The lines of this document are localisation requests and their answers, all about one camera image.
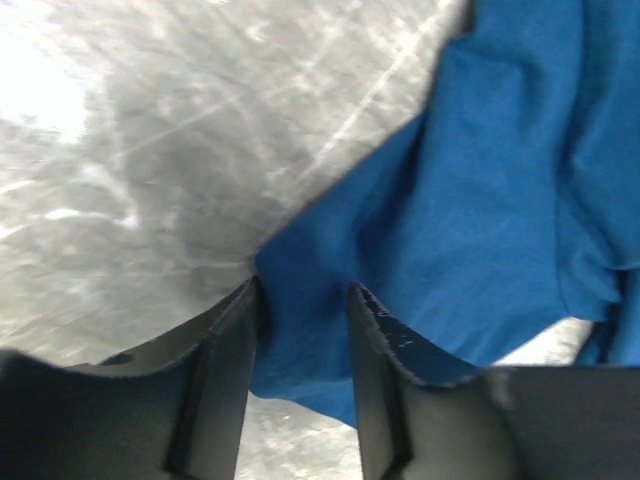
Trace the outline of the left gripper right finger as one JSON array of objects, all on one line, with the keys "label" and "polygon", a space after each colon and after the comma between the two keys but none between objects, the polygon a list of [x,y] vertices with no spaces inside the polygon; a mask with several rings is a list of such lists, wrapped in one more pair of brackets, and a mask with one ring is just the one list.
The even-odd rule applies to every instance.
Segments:
[{"label": "left gripper right finger", "polygon": [[635,479],[635,368],[473,366],[352,284],[349,339],[367,479]]}]

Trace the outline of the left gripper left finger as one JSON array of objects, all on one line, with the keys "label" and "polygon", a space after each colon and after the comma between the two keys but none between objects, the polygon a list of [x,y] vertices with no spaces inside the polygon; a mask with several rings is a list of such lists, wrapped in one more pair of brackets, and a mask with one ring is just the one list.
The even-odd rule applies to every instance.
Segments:
[{"label": "left gripper left finger", "polygon": [[5,479],[230,479],[258,330],[258,285],[98,364],[1,354]]}]

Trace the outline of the blue t-shirt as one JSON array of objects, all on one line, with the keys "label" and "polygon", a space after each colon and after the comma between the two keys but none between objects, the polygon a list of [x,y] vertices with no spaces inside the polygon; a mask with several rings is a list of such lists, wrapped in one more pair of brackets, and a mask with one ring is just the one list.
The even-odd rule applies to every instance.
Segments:
[{"label": "blue t-shirt", "polygon": [[262,247],[252,392],[355,421],[347,296],[364,284],[485,367],[558,320],[584,365],[639,361],[639,5],[480,1],[428,107]]}]

